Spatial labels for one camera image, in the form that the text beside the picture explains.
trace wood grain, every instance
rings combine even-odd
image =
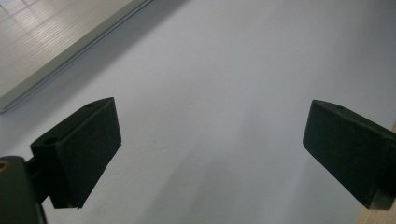
[[[396,133],[396,122],[393,125],[393,131]],[[396,205],[388,211],[368,210],[365,207],[361,209],[357,224],[389,224],[396,223]]]

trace black clamp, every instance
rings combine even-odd
[[[303,142],[366,208],[391,208],[396,197],[395,133],[343,106],[314,100]]]
[[[41,204],[81,208],[121,144],[114,98],[83,106],[31,145],[0,158],[0,223],[47,223]]]

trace wooden board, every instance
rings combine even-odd
[[[393,125],[393,131],[396,133],[396,122]],[[388,211],[368,210],[365,207],[361,209],[357,224],[389,224],[396,223],[396,205]]]
[[[0,111],[150,0],[0,0]]]

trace metal screw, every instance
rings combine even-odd
[[[10,161],[0,161],[0,172],[5,171],[10,164],[11,164]]]

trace gray surface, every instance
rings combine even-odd
[[[303,148],[312,99],[390,129],[396,3],[156,0],[0,116],[0,156],[116,98],[123,144],[53,223],[355,223],[361,206]]]

